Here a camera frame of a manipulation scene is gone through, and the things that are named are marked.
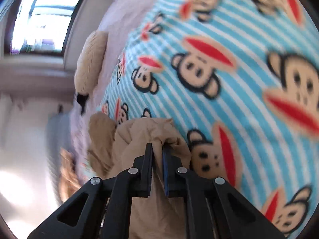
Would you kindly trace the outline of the beige round cushion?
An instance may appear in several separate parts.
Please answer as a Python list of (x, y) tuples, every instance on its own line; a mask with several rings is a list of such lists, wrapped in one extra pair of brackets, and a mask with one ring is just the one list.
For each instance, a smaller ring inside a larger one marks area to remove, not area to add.
[(75, 90), (81, 96), (91, 94), (97, 85), (107, 41), (108, 34), (96, 30), (87, 37), (84, 43), (74, 77)]

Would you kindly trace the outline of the black garment on bed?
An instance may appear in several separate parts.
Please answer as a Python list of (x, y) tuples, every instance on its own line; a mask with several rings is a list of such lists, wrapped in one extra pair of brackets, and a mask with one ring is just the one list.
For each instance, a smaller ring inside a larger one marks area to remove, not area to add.
[(77, 94), (76, 101), (81, 107), (81, 115), (85, 113), (85, 107), (86, 103), (89, 99), (89, 94), (83, 95), (83, 94)]

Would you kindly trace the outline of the light blue quilted mattress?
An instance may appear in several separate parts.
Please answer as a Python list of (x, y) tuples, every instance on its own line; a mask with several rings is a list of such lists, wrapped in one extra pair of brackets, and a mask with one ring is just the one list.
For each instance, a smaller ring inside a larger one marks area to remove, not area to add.
[(62, 204), (59, 195), (59, 179), (61, 177), (61, 148), (71, 149), (70, 113), (58, 113), (48, 119), (46, 125), (47, 165), (53, 193), (58, 205)]

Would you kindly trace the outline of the blue striped monkey blanket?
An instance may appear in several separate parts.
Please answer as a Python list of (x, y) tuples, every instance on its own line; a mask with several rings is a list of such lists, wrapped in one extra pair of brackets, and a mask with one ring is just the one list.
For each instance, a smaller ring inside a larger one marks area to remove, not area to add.
[(171, 119), (188, 169), (224, 178), (284, 238), (318, 238), (316, 22), (300, 0), (156, 0), (95, 113)]

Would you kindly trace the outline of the lilac plush bedspread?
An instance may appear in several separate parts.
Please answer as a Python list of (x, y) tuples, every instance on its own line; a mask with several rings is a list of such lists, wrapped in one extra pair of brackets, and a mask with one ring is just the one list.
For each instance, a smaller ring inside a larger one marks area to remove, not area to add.
[(125, 47), (129, 33), (136, 29), (156, 0), (114, 0), (106, 11), (98, 27), (99, 31), (108, 34), (106, 52), (102, 70), (98, 76), (97, 86), (89, 95), (85, 105), (85, 113), (81, 114), (81, 107), (74, 102), (71, 111), (71, 137), (75, 149), (76, 174), (80, 179), (87, 180), (95, 174), (89, 167), (87, 149), (90, 144), (88, 122), (90, 116), (99, 107), (117, 59)]

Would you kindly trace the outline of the window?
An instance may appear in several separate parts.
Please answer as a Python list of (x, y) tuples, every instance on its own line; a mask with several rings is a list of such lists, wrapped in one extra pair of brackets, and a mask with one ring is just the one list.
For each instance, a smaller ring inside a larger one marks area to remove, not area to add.
[(83, 0), (16, 0), (4, 39), (4, 53), (62, 56)]

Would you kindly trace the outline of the tan striped cloth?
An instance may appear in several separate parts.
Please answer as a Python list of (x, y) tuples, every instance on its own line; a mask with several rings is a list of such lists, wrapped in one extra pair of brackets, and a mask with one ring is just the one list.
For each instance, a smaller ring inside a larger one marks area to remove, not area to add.
[(81, 185), (75, 172), (75, 164), (72, 154), (66, 149), (61, 148), (60, 155), (61, 176), (58, 183), (58, 192), (61, 201), (65, 202), (81, 188)]

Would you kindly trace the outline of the tan puffer jacket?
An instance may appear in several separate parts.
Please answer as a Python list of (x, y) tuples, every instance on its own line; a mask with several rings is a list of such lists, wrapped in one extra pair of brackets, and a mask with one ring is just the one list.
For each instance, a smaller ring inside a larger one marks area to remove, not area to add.
[(170, 144), (172, 154), (188, 168), (191, 153), (186, 141), (171, 119), (136, 118), (116, 124), (106, 114), (97, 112), (90, 117), (91, 145), (88, 159), (98, 177), (108, 179), (132, 167), (134, 159), (145, 153), (146, 144), (154, 150), (155, 168), (151, 194), (132, 200), (130, 238), (184, 238), (184, 205), (181, 198), (164, 194), (162, 146)]

